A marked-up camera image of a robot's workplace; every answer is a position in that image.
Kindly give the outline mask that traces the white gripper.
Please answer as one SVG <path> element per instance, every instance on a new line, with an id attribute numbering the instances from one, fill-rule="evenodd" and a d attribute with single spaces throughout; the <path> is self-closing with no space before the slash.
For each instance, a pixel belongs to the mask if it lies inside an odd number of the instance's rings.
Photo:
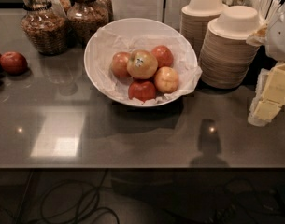
<path id="1" fill-rule="evenodd" d="M 263 127 L 285 106 L 285 2 L 268 25 L 249 35 L 246 43 L 254 47 L 265 45 L 266 55 L 280 61 L 271 70 L 261 70 L 250 105 L 248 123 Z"/>

